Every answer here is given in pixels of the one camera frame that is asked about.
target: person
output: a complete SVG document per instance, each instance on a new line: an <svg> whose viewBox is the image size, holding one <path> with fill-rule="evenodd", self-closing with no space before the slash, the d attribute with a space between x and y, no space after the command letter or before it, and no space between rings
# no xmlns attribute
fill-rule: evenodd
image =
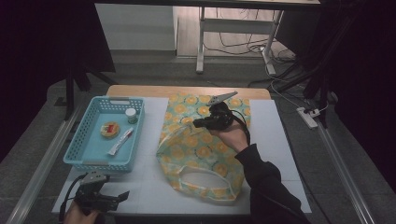
<svg viewBox="0 0 396 224"><path fill-rule="evenodd" d="M234 121L223 131L209 130L225 145L232 148L244 166L250 191L250 215L254 223L310 223L301 210L301 202L281 182L276 166L263 161L256 144L248 145L241 125Z"/></svg>

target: small bottle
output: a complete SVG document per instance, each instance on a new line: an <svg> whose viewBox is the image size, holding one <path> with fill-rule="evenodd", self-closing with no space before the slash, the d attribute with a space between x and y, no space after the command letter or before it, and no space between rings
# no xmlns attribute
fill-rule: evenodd
<svg viewBox="0 0 396 224"><path fill-rule="evenodd" d="M134 108L128 108L125 110L125 115L128 117L128 122L131 124L137 123L137 114Z"/></svg>

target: orange flower pattern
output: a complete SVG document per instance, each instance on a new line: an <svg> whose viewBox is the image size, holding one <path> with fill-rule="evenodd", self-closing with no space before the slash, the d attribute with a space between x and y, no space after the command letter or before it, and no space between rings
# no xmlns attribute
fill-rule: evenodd
<svg viewBox="0 0 396 224"><path fill-rule="evenodd" d="M205 128L195 128L192 122L210 116L211 96L181 93L169 98L164 116L157 160L172 188L215 201L234 201L245 179L235 152L226 147ZM230 98L224 101L231 110L240 112L250 123L248 99ZM205 170L223 179L226 188L206 188L185 183L180 173L185 167Z"/></svg>

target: wall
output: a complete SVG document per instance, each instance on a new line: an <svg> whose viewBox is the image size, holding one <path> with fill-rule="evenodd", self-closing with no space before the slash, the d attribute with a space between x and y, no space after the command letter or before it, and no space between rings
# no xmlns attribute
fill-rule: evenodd
<svg viewBox="0 0 396 224"><path fill-rule="evenodd" d="M95 4L110 49L175 50L175 7Z"/></svg>

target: white tabletop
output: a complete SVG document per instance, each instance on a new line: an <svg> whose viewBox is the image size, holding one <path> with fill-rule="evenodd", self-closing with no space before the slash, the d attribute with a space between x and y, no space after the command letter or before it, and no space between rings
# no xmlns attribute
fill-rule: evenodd
<svg viewBox="0 0 396 224"><path fill-rule="evenodd" d="M241 193L233 203L216 203L178 192L168 184L156 159L167 98L145 97L146 116L134 168L127 175L111 176L101 193L109 196L130 191L129 198L112 213L119 215L247 215L249 190L244 181ZM250 100L251 143L257 143L264 161L271 161L282 174L282 183L302 202L302 210L310 213L302 182L284 133L276 105L272 100ZM72 168L52 212L59 213L64 196L81 172ZM74 196L78 184L70 196Z"/></svg>

